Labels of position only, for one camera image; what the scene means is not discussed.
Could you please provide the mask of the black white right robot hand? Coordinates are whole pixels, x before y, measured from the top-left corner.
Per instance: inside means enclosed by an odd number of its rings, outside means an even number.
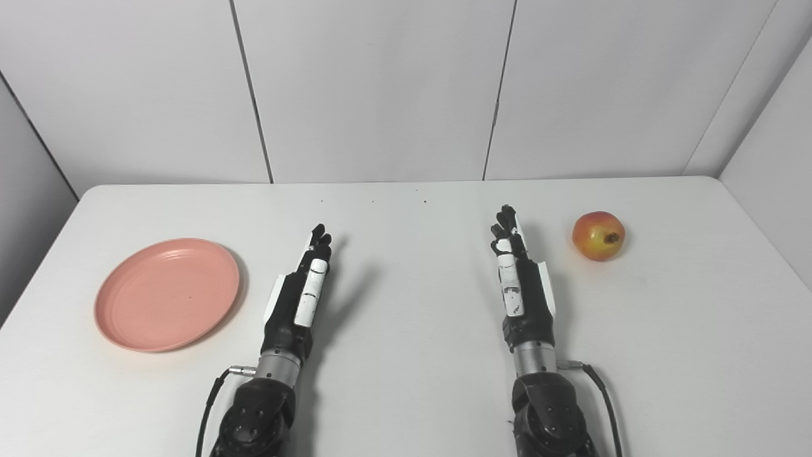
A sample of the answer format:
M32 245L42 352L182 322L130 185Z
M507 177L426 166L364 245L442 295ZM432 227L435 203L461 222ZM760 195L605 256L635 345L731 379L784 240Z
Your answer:
M506 316L502 332L508 350L513 353L519 345L533 343L554 347L554 313L542 280L541 263L531 260L517 213L505 204L496 214L491 226L495 239L490 247L497 260L500 293Z

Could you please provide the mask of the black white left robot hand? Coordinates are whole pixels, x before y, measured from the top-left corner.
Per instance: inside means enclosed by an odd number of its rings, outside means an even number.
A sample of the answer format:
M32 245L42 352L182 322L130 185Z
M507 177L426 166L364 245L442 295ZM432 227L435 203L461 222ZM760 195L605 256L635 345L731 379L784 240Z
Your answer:
M264 326L260 352L287 353L303 363L313 346L312 326L327 273L332 237L322 223L310 234L296 269L281 277L272 292L273 310Z

